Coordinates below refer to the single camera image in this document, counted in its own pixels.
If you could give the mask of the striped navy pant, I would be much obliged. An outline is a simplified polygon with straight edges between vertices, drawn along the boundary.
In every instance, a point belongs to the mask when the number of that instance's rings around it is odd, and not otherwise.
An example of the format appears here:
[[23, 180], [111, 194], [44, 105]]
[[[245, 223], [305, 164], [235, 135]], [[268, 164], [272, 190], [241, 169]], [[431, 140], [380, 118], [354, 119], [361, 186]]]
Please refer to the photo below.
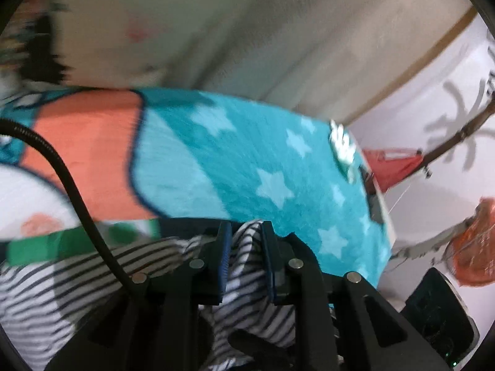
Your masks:
[[[245, 364], [248, 356], [233, 349], [228, 335], [244, 329], [281, 348], [295, 342], [295, 310], [269, 302], [262, 268], [261, 224], [250, 221], [232, 227], [233, 240], [226, 294], [218, 306], [203, 306], [200, 314], [213, 329], [208, 370]], [[204, 232], [190, 237], [138, 240], [113, 250], [128, 274], [159, 276], [175, 270], [200, 252]], [[120, 283], [94, 250], [67, 259], [16, 266], [1, 259], [1, 326], [31, 370], [43, 370], [75, 335], [83, 318], [103, 305]]]

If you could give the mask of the orange plastic bag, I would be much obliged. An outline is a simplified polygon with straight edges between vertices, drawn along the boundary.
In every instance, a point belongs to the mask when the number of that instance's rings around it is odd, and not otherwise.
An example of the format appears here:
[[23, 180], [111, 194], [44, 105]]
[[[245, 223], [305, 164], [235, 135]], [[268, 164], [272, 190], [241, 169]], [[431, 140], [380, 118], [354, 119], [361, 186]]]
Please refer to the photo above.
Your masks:
[[494, 198], [480, 199], [473, 220], [447, 245], [444, 259], [461, 286], [494, 283]]

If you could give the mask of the teal cartoon fleece blanket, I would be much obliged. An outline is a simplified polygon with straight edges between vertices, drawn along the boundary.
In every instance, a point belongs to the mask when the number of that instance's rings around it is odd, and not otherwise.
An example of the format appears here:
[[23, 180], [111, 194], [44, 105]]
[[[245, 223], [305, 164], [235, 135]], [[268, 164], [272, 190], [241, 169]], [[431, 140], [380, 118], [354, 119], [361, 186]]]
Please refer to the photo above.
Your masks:
[[1, 115], [53, 145], [96, 220], [269, 220], [304, 240], [323, 271], [372, 284], [389, 260], [363, 159], [340, 159], [329, 123], [170, 89], [50, 91], [8, 100]]

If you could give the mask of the red cloth on floor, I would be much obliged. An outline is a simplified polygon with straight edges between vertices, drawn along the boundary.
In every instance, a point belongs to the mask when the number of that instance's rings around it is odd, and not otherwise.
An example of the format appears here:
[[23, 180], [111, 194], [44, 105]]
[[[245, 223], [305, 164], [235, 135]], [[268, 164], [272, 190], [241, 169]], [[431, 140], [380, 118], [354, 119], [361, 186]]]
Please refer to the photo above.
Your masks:
[[363, 157], [368, 164], [368, 170], [363, 172], [368, 194], [376, 193], [376, 185], [383, 193], [387, 192], [411, 175], [423, 162], [423, 152], [420, 149], [363, 149]]

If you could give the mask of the dark wooden stick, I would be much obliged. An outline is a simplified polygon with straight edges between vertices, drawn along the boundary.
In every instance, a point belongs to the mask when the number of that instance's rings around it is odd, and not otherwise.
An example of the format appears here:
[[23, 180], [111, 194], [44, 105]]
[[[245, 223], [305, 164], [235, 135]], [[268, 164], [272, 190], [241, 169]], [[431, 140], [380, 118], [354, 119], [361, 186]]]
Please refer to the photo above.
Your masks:
[[476, 131], [478, 131], [493, 115], [494, 94], [491, 94], [491, 99], [483, 111], [466, 123], [453, 137], [446, 140], [433, 151], [430, 151], [424, 155], [422, 163], [419, 165], [419, 169], [427, 168], [430, 163], [433, 163], [436, 159], [453, 149], [456, 145], [463, 143], [464, 140], [468, 139], [468, 137], [471, 137]]

